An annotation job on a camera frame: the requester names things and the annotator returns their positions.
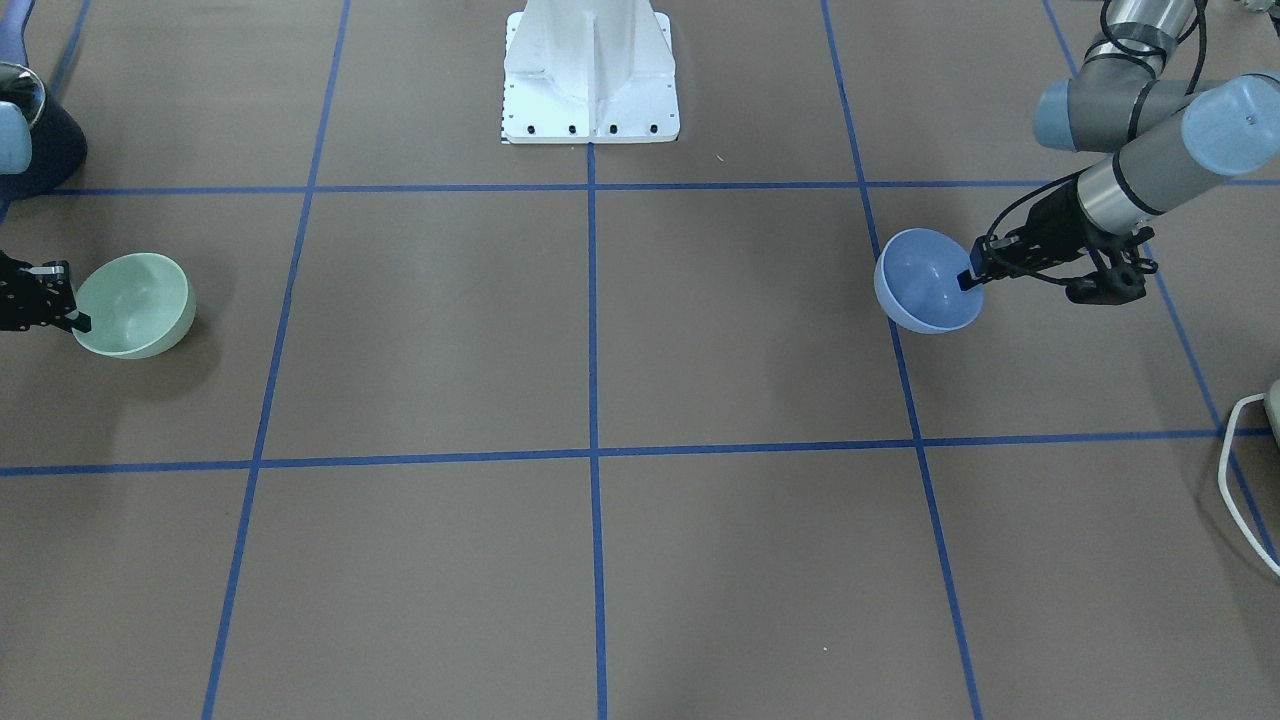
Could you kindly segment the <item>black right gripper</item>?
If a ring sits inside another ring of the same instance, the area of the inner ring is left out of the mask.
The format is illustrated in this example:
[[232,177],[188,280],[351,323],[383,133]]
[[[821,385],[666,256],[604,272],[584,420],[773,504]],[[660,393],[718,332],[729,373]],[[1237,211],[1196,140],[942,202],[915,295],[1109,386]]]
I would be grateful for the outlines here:
[[77,311],[68,261],[37,266],[1,252],[1,331],[26,332],[37,325],[90,333],[93,319]]

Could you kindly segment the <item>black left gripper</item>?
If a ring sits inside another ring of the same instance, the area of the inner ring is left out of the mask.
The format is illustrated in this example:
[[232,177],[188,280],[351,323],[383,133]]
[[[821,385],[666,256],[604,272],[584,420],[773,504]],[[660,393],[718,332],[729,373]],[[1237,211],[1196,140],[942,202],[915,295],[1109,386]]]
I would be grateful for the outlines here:
[[1060,184],[1030,208],[1021,227],[998,237],[995,231],[1000,222],[1029,199],[1028,193],[1006,208],[989,231],[974,241],[970,268],[956,275],[960,291],[972,292],[989,282],[1018,277],[1065,287],[1069,278],[1053,278],[1042,272],[1087,255],[1085,232],[1096,228],[1085,218],[1078,186]]

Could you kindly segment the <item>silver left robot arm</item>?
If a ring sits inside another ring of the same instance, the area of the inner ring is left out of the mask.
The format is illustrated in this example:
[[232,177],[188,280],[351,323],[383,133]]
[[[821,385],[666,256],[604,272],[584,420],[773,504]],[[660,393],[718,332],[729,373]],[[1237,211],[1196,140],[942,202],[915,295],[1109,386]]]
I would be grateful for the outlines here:
[[1039,145],[1097,152],[1085,169],[1019,199],[1024,223],[975,240],[957,284],[1029,277],[1069,301],[1121,305],[1146,296],[1157,263],[1140,254],[1149,223],[1277,158],[1277,76],[1203,83],[1164,70],[1188,33],[1207,54],[1202,1],[1106,1],[1078,73],[1051,85],[1034,115]]

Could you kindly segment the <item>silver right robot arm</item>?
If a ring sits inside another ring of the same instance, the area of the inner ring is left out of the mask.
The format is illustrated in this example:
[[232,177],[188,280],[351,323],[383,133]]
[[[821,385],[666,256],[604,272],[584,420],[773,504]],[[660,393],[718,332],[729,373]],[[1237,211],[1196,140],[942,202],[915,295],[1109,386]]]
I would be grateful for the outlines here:
[[[3,205],[55,190],[83,165],[84,132],[55,101],[33,127],[14,102],[3,102]],[[37,265],[1,255],[1,329],[35,327],[90,332],[92,318],[77,307],[67,261]]]

